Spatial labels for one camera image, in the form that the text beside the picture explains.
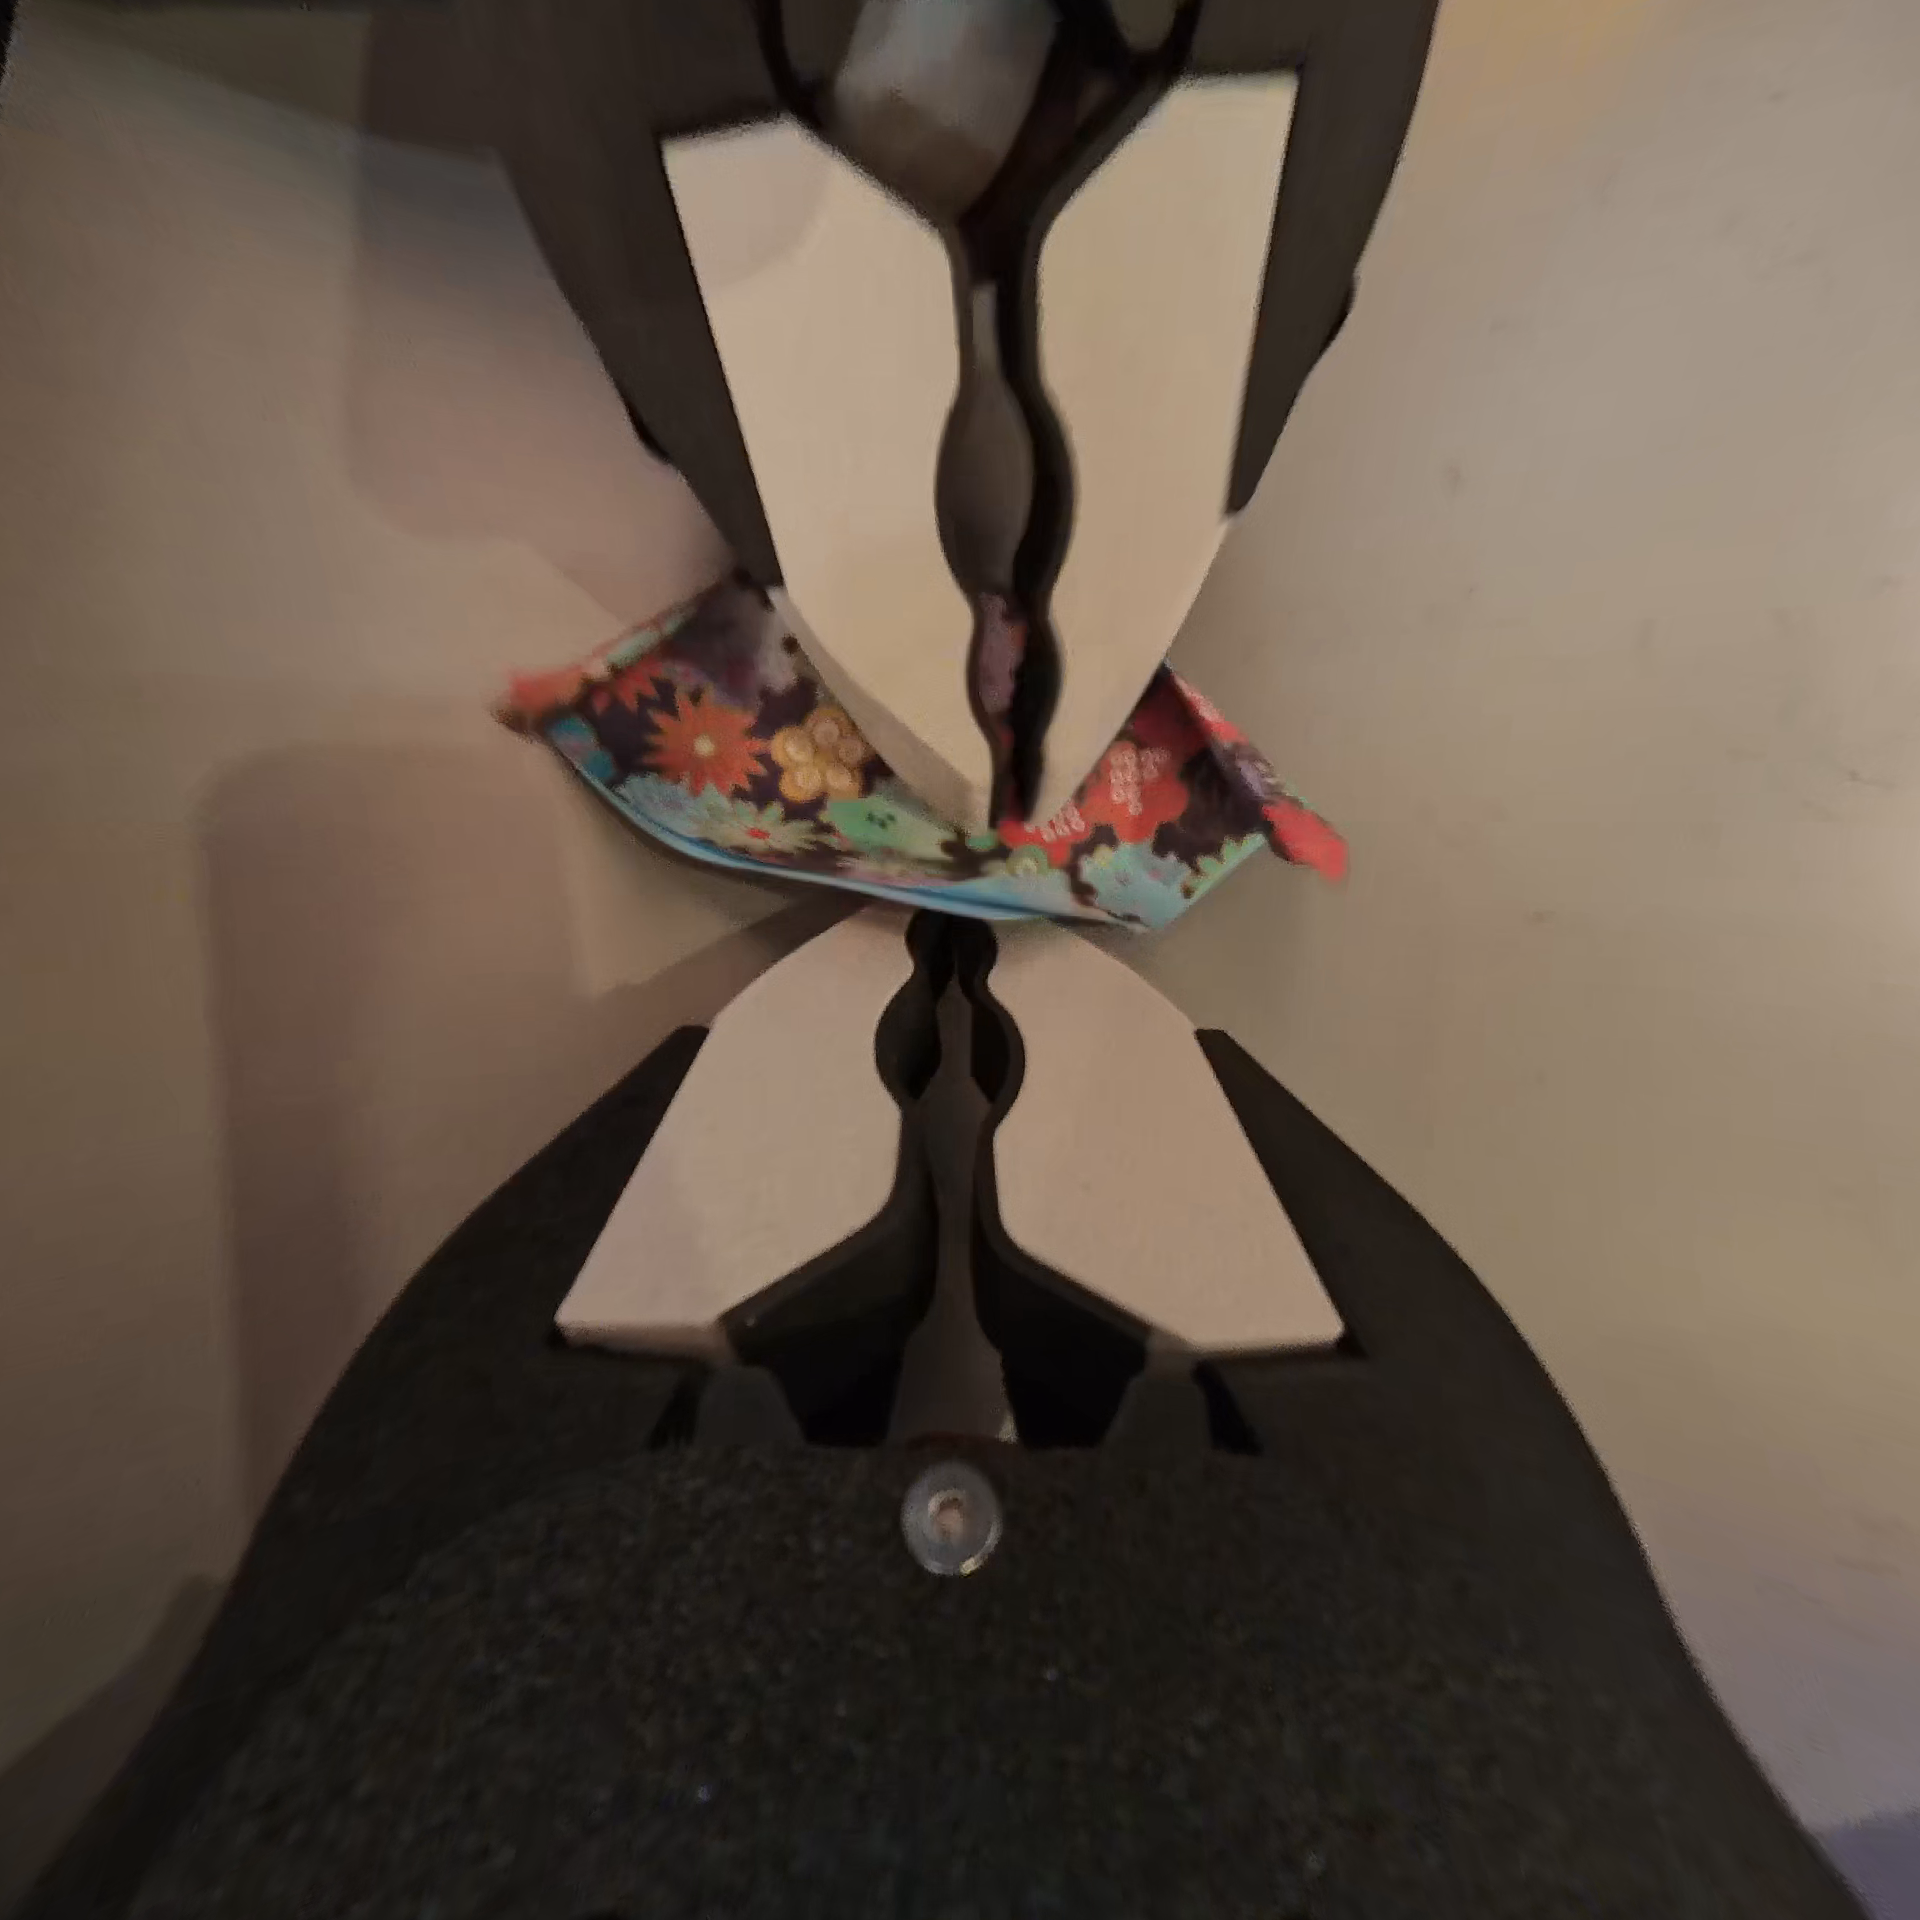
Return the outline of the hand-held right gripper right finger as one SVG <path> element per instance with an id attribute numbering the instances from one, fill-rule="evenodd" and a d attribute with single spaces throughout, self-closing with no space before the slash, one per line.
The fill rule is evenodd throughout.
<path id="1" fill-rule="evenodd" d="M 1344 1327 L 1197 1025 L 1057 927 L 968 961 L 981 1327 L 1018 1371 L 1334 1354 Z"/>

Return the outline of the floral origami paper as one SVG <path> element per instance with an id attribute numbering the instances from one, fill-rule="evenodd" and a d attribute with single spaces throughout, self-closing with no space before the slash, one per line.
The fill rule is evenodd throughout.
<path id="1" fill-rule="evenodd" d="M 1337 831 L 1171 665 L 1051 817 L 953 824 L 738 579 L 514 676 L 497 718 L 680 855 L 958 919 L 1160 930 L 1266 855 L 1350 872 Z"/>

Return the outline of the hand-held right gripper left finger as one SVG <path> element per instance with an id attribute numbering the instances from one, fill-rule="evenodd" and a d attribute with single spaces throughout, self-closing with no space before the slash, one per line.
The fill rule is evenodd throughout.
<path id="1" fill-rule="evenodd" d="M 706 1027 L 566 1297 L 610 1354 L 869 1369 L 937 1279 L 921 1095 L 947 927 L 869 905 L 768 967 Z"/>

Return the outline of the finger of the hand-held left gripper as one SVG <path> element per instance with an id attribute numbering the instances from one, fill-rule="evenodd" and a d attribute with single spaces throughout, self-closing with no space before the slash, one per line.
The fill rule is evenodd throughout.
<path id="1" fill-rule="evenodd" d="M 1050 223 L 1041 384 L 1073 470 L 1047 595 L 1059 697 L 1038 817 L 1154 680 L 1229 535 L 1233 465 L 1299 82 L 1175 82 Z"/>
<path id="2" fill-rule="evenodd" d="M 951 250 L 805 126 L 672 137 L 664 174 L 773 540 L 770 595 L 893 771 L 947 822 L 984 824 L 976 604 L 937 516 L 962 386 Z"/>

